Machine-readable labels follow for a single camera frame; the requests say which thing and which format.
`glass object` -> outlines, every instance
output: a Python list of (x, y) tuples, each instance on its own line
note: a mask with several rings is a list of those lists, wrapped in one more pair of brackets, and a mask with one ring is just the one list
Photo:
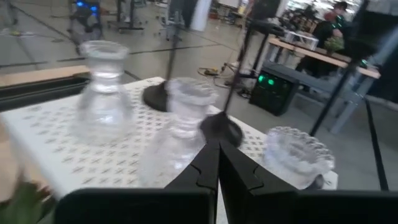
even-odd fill
[(217, 94), (207, 83), (176, 78), (166, 84), (170, 121), (159, 130), (140, 159), (140, 187), (165, 187), (206, 144), (199, 129)]
[(89, 143), (115, 142), (131, 129), (132, 105), (119, 80), (129, 50), (103, 40), (85, 42), (80, 49), (87, 57), (91, 82), (81, 93), (74, 132)]
[(263, 167), (298, 189), (335, 167), (335, 158), (317, 138), (290, 127), (269, 130)]

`green plant leaf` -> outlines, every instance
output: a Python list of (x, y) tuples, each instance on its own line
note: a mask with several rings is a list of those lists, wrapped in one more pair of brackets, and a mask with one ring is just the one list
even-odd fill
[(325, 49), (331, 50), (332, 52), (341, 50), (344, 48), (344, 40), (341, 37), (330, 37), (325, 41)]
[(42, 202), (33, 183), (18, 183), (5, 209), (5, 224), (36, 224), (42, 214)]

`person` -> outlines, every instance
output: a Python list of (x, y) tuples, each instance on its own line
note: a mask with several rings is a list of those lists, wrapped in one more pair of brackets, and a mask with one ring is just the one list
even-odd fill
[[(345, 19), (343, 14), (347, 10), (347, 2), (341, 1), (333, 6), (330, 12), (325, 13), (324, 21), (318, 23), (317, 27), (312, 32), (312, 35), (318, 39), (318, 48), (324, 48), (325, 42), (333, 36), (343, 38), (345, 32)], [(318, 59), (305, 56), (296, 66), (296, 71), (301, 72), (306, 70), (310, 75), (316, 78), (327, 76), (335, 69), (334, 65), (320, 61)]]

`black tray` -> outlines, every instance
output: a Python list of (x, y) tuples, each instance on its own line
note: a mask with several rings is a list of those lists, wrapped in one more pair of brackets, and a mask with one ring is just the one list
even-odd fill
[(0, 88), (0, 111), (77, 95), (88, 82), (88, 78), (72, 76), (6, 86)]

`round black base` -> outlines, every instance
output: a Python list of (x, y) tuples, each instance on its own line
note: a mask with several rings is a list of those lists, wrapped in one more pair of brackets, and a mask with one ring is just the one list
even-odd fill
[(166, 81), (159, 85), (147, 87), (142, 94), (144, 103), (154, 110), (166, 112), (168, 94), (165, 89), (165, 84)]
[(309, 185), (307, 190), (320, 190), (323, 187), (323, 183), (325, 183), (325, 178), (322, 175), (318, 175), (315, 180)]
[(207, 141), (214, 138), (224, 139), (235, 147), (239, 147), (242, 143), (242, 129), (231, 121), (225, 112), (220, 112), (204, 119), (200, 129), (203, 131)]

